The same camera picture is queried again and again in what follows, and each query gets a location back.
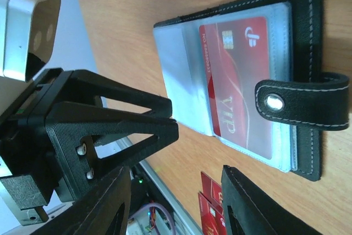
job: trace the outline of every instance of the card holder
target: card holder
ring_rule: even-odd
[[[263,80],[256,85],[258,113],[296,126],[297,170],[317,181],[322,173],[322,131],[348,127],[347,76],[322,73],[323,0],[237,0],[155,24],[155,28],[214,15],[288,2],[292,12],[293,81]],[[268,102],[281,102],[281,109]]]

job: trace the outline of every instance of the red card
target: red card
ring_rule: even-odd
[[[205,235],[226,235],[223,215],[199,192],[199,208],[202,230]]]
[[[271,159],[271,124],[257,113],[254,92],[270,77],[266,18],[202,25],[199,31],[214,133]]]
[[[223,215],[221,186],[205,172],[200,172],[203,194],[207,200]]]

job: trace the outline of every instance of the leather cover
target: leather cover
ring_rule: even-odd
[[[282,208],[235,167],[223,167],[221,186],[227,234],[320,234]]]
[[[266,119],[297,125],[298,169],[294,173],[311,181],[317,181],[322,172],[322,129],[338,130],[348,126],[348,78],[342,75],[331,76],[321,73],[323,0],[237,0],[169,19],[155,24],[154,27],[183,23],[278,2],[289,2],[292,8],[294,82],[288,84],[266,80],[259,83],[258,91],[256,91],[258,99],[265,97],[269,88],[274,94],[284,91],[282,95],[285,97],[288,108],[282,113],[270,115],[265,112],[267,109],[264,105],[258,101],[258,110]],[[338,78],[339,81],[327,80],[327,83],[319,84],[324,76]]]

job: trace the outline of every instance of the card chip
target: card chip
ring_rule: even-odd
[[[222,32],[222,42],[224,49],[233,49],[233,36],[231,30],[225,30]]]

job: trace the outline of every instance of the wood grain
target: wood grain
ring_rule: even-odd
[[[153,24],[229,0],[80,0],[99,72],[166,96],[152,36]],[[352,76],[352,0],[324,0],[323,69]],[[119,107],[115,102],[111,107]],[[223,164],[236,166],[268,195],[324,234],[352,232],[352,129],[325,133],[323,177],[309,182],[267,167],[214,138],[180,126],[180,139],[148,159],[200,223],[200,171],[221,180]]]

